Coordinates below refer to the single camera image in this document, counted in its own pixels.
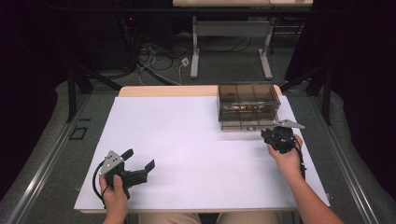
table surface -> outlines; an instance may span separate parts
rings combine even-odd
[[[313,0],[173,0],[174,7],[306,7]]]
[[[279,100],[279,119],[295,120],[286,96]],[[260,132],[220,130],[217,86],[123,88],[94,152],[76,210],[106,211],[92,190],[93,171],[109,150],[120,155],[129,148],[134,155],[125,169],[140,170],[151,160],[156,162],[148,183],[129,189],[130,213],[296,208]],[[305,145],[302,151],[306,181],[329,205]]]

white table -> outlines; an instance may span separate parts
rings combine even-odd
[[[312,4],[313,0],[173,0],[174,7],[291,7],[307,9]],[[195,16],[192,17],[191,78],[198,77],[199,35],[247,35],[264,37],[263,47],[259,49],[259,56],[265,79],[271,80],[273,76],[268,63],[267,53],[274,26],[275,18],[268,18],[268,21],[198,21]]]
[[[156,162],[148,183],[129,189],[130,213],[296,209],[260,132],[220,130],[216,95],[217,86],[121,90],[75,209],[83,213],[106,211],[92,190],[93,171],[109,150],[122,154],[129,148],[134,149],[134,155],[125,162],[125,169],[140,170],[151,160]],[[286,96],[279,98],[279,119],[295,120]],[[329,205],[305,145],[303,153],[306,181]]]

person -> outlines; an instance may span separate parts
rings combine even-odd
[[[303,140],[297,134],[294,135],[297,147],[303,145]],[[319,196],[305,182],[300,170],[300,158],[297,150],[292,150],[285,154],[275,151],[271,145],[268,145],[269,154],[276,160],[280,173],[285,177],[297,208],[304,224],[310,223],[344,223],[333,210],[331,210]],[[114,176],[114,188],[107,188],[105,179],[101,176],[99,179],[100,187],[104,192],[104,202],[106,205],[107,215],[104,223],[119,224],[127,214],[127,199],[122,189],[122,180],[119,176]],[[156,223],[183,223],[199,224],[200,220],[197,214],[188,213],[150,213],[139,216],[140,224]],[[260,212],[240,212],[220,214],[219,224],[234,223],[281,223],[280,214],[273,211]]]

hand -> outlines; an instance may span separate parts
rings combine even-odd
[[[119,175],[113,176],[114,188],[108,187],[105,177],[99,178],[99,185],[103,194],[107,216],[105,223],[123,223],[128,210],[126,195],[122,188],[122,179]]]
[[[298,144],[296,143],[296,146],[298,148],[302,147],[303,140],[301,139],[301,137],[297,134],[295,134],[294,137],[298,142]],[[286,179],[292,176],[301,176],[300,158],[297,150],[293,148],[290,152],[280,154],[279,152],[275,151],[271,145],[268,144],[267,146],[268,152],[276,160],[279,171],[282,173],[283,176],[285,176]]]

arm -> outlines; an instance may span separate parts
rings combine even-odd
[[[303,145],[303,140],[298,135],[294,135],[299,145]],[[270,155],[276,160],[276,164],[289,184],[297,208],[304,224],[310,223],[344,223],[309,187],[301,176],[300,159],[298,152],[292,150],[285,154],[276,152],[271,145],[268,145]]]
[[[128,210],[126,195],[122,188],[122,179],[119,175],[113,177],[114,189],[107,187],[104,176],[100,176],[99,184],[103,194],[107,215],[104,224],[122,224]]]

